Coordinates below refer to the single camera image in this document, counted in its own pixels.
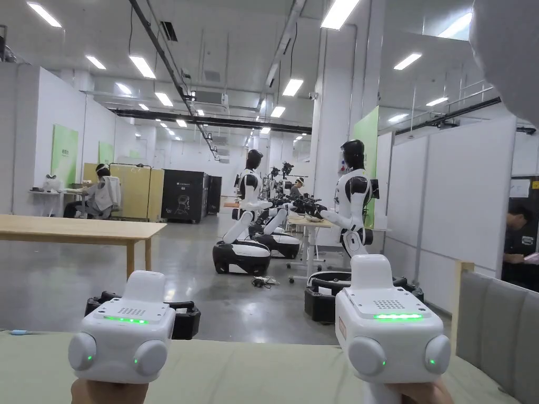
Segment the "person's left hand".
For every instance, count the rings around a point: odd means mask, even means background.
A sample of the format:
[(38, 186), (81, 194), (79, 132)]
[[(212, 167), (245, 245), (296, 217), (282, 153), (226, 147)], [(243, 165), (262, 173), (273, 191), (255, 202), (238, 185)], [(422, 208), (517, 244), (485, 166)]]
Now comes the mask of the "person's left hand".
[(144, 403), (149, 384), (121, 384), (77, 379), (71, 403)]

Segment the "person's right hand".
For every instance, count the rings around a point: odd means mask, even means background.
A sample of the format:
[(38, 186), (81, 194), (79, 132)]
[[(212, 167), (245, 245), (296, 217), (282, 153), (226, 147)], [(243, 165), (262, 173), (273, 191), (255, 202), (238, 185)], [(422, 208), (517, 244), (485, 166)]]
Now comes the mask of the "person's right hand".
[(394, 389), (402, 396), (402, 403), (454, 403), (442, 378), (433, 382), (398, 384)]

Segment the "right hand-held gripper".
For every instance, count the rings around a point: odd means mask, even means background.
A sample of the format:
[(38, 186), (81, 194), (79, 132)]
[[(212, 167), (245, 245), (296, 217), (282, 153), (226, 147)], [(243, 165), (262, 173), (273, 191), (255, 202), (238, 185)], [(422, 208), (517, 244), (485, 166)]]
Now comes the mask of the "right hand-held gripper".
[(355, 255), (351, 284), (312, 284), (304, 311), (335, 324), (340, 347), (363, 386), (364, 403), (401, 403), (390, 385), (436, 381), (446, 373), (451, 342), (441, 318), (424, 305), (424, 292), (392, 277), (383, 255)]

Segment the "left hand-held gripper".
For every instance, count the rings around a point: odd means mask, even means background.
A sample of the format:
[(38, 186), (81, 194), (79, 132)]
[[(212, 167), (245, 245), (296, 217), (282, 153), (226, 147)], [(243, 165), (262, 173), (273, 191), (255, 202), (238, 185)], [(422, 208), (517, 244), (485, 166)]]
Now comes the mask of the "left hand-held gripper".
[(120, 296), (88, 298), (80, 332), (68, 347), (76, 378), (142, 385), (155, 381), (171, 340), (192, 340), (201, 311), (193, 301), (164, 302), (165, 276), (135, 271)]

